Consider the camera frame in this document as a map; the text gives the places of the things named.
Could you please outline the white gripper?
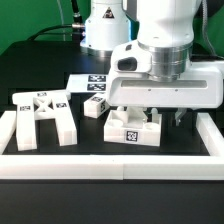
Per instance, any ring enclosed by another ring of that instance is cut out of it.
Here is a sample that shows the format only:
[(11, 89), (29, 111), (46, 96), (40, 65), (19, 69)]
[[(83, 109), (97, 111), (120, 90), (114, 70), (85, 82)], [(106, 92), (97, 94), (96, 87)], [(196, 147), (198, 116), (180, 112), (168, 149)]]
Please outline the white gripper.
[(192, 62), (189, 44), (150, 47), (138, 41), (117, 46), (111, 56), (106, 100), (128, 107), (129, 120), (146, 120), (142, 107), (178, 108), (179, 125), (187, 109), (217, 108), (224, 97), (224, 62)]

